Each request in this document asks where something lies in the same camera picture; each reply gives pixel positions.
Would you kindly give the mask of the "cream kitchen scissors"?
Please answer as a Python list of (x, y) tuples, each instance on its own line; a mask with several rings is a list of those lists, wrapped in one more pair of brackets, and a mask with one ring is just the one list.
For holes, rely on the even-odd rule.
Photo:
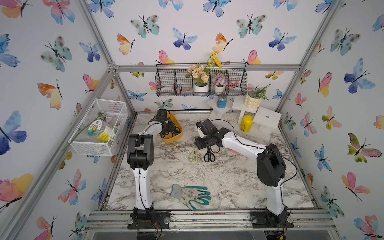
[(192, 152), (189, 155), (188, 160), (190, 163), (201, 163), (202, 162), (202, 156), (200, 154), (198, 147), (195, 146), (193, 148)]

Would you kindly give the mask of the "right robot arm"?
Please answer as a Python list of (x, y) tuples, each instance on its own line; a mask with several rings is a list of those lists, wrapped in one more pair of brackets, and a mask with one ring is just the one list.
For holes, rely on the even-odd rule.
[(261, 145), (239, 137), (232, 130), (217, 129), (210, 120), (196, 123), (199, 137), (195, 139), (198, 149), (220, 148), (234, 150), (251, 159), (257, 166), (257, 177), (265, 185), (266, 209), (250, 213), (254, 229), (286, 230), (294, 227), (291, 211), (284, 204), (282, 185), (286, 175), (286, 163), (274, 144)]

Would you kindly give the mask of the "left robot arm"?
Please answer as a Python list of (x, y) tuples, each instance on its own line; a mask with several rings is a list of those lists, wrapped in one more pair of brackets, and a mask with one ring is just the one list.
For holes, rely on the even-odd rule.
[(160, 109), (148, 126), (128, 138), (127, 163), (133, 170), (136, 189), (136, 205), (128, 220), (129, 230), (154, 229), (162, 231), (169, 227), (170, 214), (156, 213), (151, 195), (150, 167), (155, 160), (154, 139), (179, 134), (180, 129), (171, 120), (168, 110)]

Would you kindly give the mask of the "all-black scissors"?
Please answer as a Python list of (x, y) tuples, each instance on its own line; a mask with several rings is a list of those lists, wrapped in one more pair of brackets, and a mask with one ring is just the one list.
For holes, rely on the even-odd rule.
[(216, 161), (216, 157), (215, 157), (214, 152), (212, 151), (211, 147), (207, 147), (207, 152), (204, 155), (204, 161), (206, 163), (209, 163), (209, 162), (213, 163)]

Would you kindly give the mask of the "yellow storage box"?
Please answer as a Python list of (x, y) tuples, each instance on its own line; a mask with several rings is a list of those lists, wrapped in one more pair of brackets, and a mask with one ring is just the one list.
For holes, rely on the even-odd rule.
[(162, 121), (162, 131), (160, 133), (162, 140), (170, 144), (179, 140), (182, 135), (183, 127), (172, 113), (167, 112), (166, 119)]

